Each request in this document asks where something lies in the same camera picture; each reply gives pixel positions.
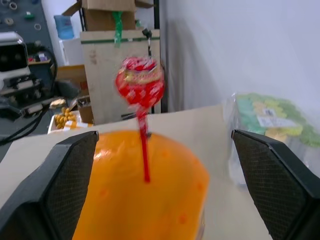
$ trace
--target orange ball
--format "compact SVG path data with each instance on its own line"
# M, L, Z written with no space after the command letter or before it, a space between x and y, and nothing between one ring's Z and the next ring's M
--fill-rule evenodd
M73 240L195 240L209 174L182 144L153 133L144 181L140 135L100 134Z

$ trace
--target red stick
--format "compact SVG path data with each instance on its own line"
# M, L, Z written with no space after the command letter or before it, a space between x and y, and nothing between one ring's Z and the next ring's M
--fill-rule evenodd
M137 112L138 124L140 129L140 138L142 145L142 156L143 156L143 170L144 170L144 181L150 183L150 170L149 170L149 161L148 161L148 146L147 146L147 121L146 121L146 112L138 111Z

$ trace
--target blue bottle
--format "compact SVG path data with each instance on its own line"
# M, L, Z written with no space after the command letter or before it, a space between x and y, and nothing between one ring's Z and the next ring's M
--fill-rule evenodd
M55 15L54 21L60 39L73 39L75 37L70 16Z

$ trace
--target white table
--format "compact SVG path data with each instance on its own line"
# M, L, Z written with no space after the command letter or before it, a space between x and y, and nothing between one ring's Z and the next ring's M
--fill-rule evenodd
M227 141L230 133L226 131L222 115L222 107L218 105L149 115L148 122L152 132L189 147L210 172L203 240L271 240L248 191L235 186L229 178ZM136 128L136 119L130 119L14 142L0 164L0 207L18 184L42 163L56 143L91 130L104 133Z

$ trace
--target lollipop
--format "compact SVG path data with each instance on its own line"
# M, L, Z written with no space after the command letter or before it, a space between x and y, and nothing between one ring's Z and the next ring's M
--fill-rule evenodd
M134 106L142 145L144 180L150 182L147 153L148 124L146 115L164 95L164 74L157 61L151 57L128 57L119 70L115 86L129 105Z

